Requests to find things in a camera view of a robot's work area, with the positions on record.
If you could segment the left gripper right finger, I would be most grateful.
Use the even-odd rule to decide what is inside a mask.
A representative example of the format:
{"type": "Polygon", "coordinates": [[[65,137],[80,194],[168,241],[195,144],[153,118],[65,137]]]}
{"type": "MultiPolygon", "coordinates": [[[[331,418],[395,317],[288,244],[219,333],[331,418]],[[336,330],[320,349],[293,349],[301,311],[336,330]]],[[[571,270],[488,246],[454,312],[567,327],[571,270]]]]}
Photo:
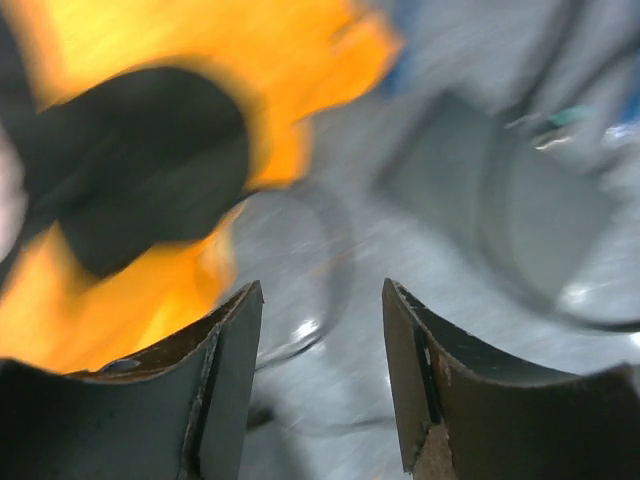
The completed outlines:
{"type": "Polygon", "coordinates": [[[588,375],[506,353],[394,280],[382,289],[403,469],[415,479],[635,479],[639,370],[588,375]]]}

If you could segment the black network switch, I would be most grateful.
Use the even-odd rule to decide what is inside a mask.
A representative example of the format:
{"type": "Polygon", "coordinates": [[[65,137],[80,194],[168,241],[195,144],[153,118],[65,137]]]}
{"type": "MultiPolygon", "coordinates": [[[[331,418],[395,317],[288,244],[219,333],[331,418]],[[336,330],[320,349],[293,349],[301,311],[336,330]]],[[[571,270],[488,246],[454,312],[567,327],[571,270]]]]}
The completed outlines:
{"type": "Polygon", "coordinates": [[[553,310],[621,208],[597,180],[451,91],[420,112],[378,187],[540,312],[553,310]]]}

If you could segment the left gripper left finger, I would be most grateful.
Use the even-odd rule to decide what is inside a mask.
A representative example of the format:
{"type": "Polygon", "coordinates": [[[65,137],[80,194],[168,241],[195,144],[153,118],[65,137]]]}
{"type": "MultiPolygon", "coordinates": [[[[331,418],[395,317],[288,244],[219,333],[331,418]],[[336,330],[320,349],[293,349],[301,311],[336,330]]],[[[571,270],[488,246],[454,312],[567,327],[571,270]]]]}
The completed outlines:
{"type": "Polygon", "coordinates": [[[234,479],[261,330],[258,283],[96,372],[1,363],[5,479],[234,479]]]}

